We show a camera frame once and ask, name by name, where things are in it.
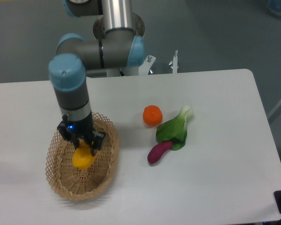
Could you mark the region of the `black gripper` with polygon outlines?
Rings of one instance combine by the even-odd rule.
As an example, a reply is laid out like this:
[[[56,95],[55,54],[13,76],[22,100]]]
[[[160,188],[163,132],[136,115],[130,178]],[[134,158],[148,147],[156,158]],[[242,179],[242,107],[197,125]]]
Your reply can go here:
[[[92,156],[96,156],[106,137],[104,131],[93,131],[94,125],[91,112],[87,117],[78,121],[71,121],[68,119],[68,115],[64,114],[62,121],[57,126],[57,130],[62,138],[70,142],[75,148],[79,147],[79,138],[83,139],[87,144],[91,144]]]

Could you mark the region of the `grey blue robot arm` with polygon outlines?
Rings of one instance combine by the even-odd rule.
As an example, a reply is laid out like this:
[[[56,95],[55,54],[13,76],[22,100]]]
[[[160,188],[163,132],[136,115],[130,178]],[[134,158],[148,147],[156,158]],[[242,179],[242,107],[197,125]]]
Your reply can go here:
[[[129,0],[65,0],[63,5],[70,16],[103,16],[103,38],[86,41],[75,33],[66,34],[48,65],[62,114],[59,133],[76,148],[83,140],[95,156],[105,133],[94,129],[86,72],[140,66],[145,57],[144,41],[136,34]]]

